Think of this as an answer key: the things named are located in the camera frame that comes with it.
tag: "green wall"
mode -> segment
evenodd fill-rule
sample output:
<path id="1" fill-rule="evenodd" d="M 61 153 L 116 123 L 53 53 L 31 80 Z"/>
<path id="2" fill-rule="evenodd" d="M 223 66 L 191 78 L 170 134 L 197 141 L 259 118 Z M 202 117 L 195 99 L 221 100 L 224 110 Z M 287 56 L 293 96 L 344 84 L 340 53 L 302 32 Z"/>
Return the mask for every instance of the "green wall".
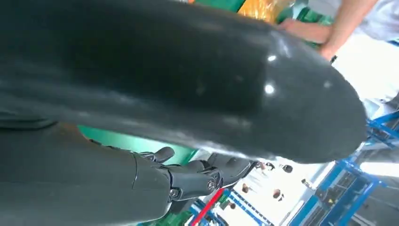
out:
<path id="1" fill-rule="evenodd" d="M 112 131 L 79 126 L 80 131 L 89 139 L 100 142 L 103 145 L 110 145 L 134 152 L 156 152 L 169 146 L 175 150 L 175 155 L 166 161 L 165 164 L 186 164 L 194 155 L 195 149 L 162 143 L 155 140 L 130 136 Z"/>

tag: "person's arm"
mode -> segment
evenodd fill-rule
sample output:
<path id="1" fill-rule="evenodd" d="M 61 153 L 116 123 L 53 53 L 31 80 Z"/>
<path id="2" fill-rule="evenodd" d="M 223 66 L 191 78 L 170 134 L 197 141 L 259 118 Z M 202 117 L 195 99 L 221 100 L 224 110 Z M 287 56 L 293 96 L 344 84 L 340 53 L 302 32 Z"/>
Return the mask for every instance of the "person's arm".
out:
<path id="1" fill-rule="evenodd" d="M 325 26 L 318 23 L 304 23 L 293 19 L 286 19 L 278 25 L 279 29 L 288 33 L 315 43 L 325 43 L 330 36 L 331 26 Z"/>
<path id="2" fill-rule="evenodd" d="M 377 2 L 378 0 L 342 0 L 330 35 L 319 49 L 320 54 L 330 60 Z"/>

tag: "person's hand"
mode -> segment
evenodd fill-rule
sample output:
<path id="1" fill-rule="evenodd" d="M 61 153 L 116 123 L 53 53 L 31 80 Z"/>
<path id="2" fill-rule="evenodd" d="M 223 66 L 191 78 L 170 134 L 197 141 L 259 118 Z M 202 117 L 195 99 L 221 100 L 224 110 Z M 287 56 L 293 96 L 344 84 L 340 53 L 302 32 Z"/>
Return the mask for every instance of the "person's hand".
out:
<path id="1" fill-rule="evenodd" d="M 326 47 L 325 46 L 321 46 L 320 49 L 319 49 L 319 53 L 320 53 L 320 55 L 323 58 L 325 58 L 326 60 L 330 61 L 334 57 L 334 55 L 336 53 L 336 50 L 334 50 L 332 48 L 329 48 L 327 46 Z"/>

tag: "glossy black surface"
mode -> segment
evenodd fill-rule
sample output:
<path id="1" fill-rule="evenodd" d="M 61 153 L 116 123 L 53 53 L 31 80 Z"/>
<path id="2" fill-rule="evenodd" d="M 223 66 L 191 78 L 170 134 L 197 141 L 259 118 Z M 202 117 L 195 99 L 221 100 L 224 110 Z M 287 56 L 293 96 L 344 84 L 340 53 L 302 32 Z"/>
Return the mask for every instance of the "glossy black surface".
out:
<path id="1" fill-rule="evenodd" d="M 357 94 L 299 40 L 164 0 L 7 0 L 0 105 L 238 156 L 323 162 L 364 138 Z"/>

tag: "person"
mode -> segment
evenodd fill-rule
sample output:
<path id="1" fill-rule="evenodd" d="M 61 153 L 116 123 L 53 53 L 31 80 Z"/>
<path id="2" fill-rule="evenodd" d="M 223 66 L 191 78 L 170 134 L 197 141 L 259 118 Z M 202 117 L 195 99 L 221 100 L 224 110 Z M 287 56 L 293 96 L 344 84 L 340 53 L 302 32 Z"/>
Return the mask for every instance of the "person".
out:
<path id="1" fill-rule="evenodd" d="M 334 17 L 334 23 L 324 26 L 286 19 L 279 28 L 321 44 L 318 51 L 327 60 L 335 56 L 355 31 L 376 40 L 399 39 L 398 0 L 309 0 L 309 7 L 320 14 Z"/>
<path id="2" fill-rule="evenodd" d="M 292 173 L 292 170 L 294 169 L 291 165 L 281 165 L 281 168 L 286 173 Z"/>
<path id="3" fill-rule="evenodd" d="M 267 193 L 267 189 L 265 189 L 265 193 L 260 193 L 259 191 L 256 191 L 253 188 L 251 188 L 250 186 L 248 186 L 247 184 L 243 183 L 242 184 L 242 192 L 247 194 L 249 191 L 253 191 L 254 193 L 258 193 L 258 194 Z M 273 199 L 277 199 L 277 201 L 280 202 L 284 199 L 284 194 L 281 192 L 280 189 L 274 189 L 272 192 L 272 197 L 273 197 Z"/>
<path id="4" fill-rule="evenodd" d="M 284 199 L 284 194 L 280 189 L 275 189 L 273 191 L 273 199 L 277 199 L 278 202 L 281 202 Z"/>
<path id="5" fill-rule="evenodd" d="M 230 206 L 230 208 L 231 208 L 232 210 L 235 210 L 235 209 L 236 209 L 236 204 L 235 204 L 235 203 L 229 202 L 228 206 Z"/>

